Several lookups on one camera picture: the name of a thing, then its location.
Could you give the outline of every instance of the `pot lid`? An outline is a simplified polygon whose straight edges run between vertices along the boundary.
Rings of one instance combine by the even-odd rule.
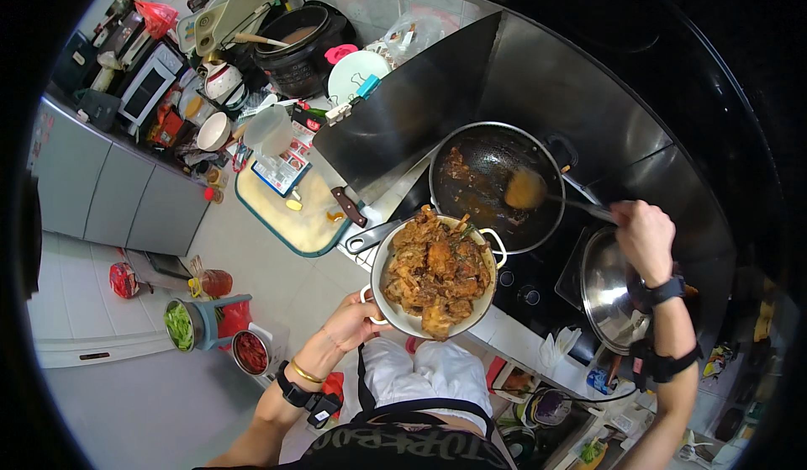
[[[594,333],[611,351],[628,355],[644,338],[651,315],[637,309],[644,292],[641,277],[620,251],[614,227],[598,230],[583,253],[580,292]]]

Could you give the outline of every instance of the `braised chicken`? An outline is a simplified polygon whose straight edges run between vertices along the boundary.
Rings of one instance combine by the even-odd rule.
[[[468,217],[451,228],[425,205],[392,238],[384,296],[420,316],[423,331],[440,341],[448,339],[451,325],[470,316],[491,282],[483,260],[490,246],[468,236]]]

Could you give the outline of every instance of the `black apron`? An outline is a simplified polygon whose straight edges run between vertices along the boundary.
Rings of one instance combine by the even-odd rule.
[[[494,430],[493,420],[488,413],[482,410],[482,407],[471,401],[457,400],[456,398],[423,398],[420,400],[399,401],[398,403],[384,405],[376,409],[375,397],[369,391],[367,383],[364,382],[367,369],[364,365],[364,355],[361,354],[361,350],[363,349],[364,344],[358,346],[358,401],[359,404],[361,404],[361,412],[357,414],[351,422],[367,422],[370,419],[382,415],[409,413],[426,409],[461,410],[484,419],[485,425],[487,426],[485,438],[488,441],[491,440]]]

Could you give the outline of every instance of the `cutting board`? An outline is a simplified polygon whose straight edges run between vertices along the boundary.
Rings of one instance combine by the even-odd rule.
[[[284,199],[258,178],[249,168],[253,162],[251,157],[236,177],[238,200],[293,252],[317,257],[330,251],[350,222],[345,219],[331,222],[326,217],[338,204],[316,169],[312,167],[299,181],[297,193],[303,208],[293,211],[286,206],[286,200],[294,197],[289,194]]]

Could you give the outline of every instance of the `wok handle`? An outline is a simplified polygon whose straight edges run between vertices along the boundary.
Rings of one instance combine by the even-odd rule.
[[[377,246],[392,230],[398,228],[399,224],[401,224],[400,220],[394,220],[359,232],[345,241],[345,249],[351,254],[363,253],[369,248]]]
[[[369,291],[369,293],[372,295],[372,294],[373,294],[373,290],[372,290],[371,288],[372,288],[372,285],[367,284],[367,285],[366,285],[364,288],[362,288],[362,289],[361,289],[361,291],[358,293],[358,297],[359,297],[359,298],[361,298],[361,303],[363,303],[363,304],[366,304],[366,303],[367,303],[367,300],[368,300],[368,299],[367,299],[367,298],[365,298],[364,294],[365,294],[365,292]],[[370,299],[370,300],[373,300],[373,301],[375,300],[375,298],[374,298],[373,296],[371,296],[369,299]],[[381,320],[378,320],[378,319],[375,319],[374,317],[370,317],[370,318],[369,318],[369,320],[370,320],[371,322],[373,322],[373,323],[377,324],[377,325],[388,325],[388,322],[387,322],[387,320],[386,320],[386,319],[381,319]]]
[[[507,262],[507,250],[504,248],[504,243],[502,243],[502,239],[501,237],[499,237],[499,234],[494,232],[493,229],[481,229],[479,230],[479,233],[482,234],[489,233],[490,235],[493,236],[493,238],[496,240],[496,243],[499,245],[499,251],[502,252],[502,259],[499,260],[499,263],[496,263],[496,270],[498,271],[502,267],[502,265],[504,265],[504,263]]]

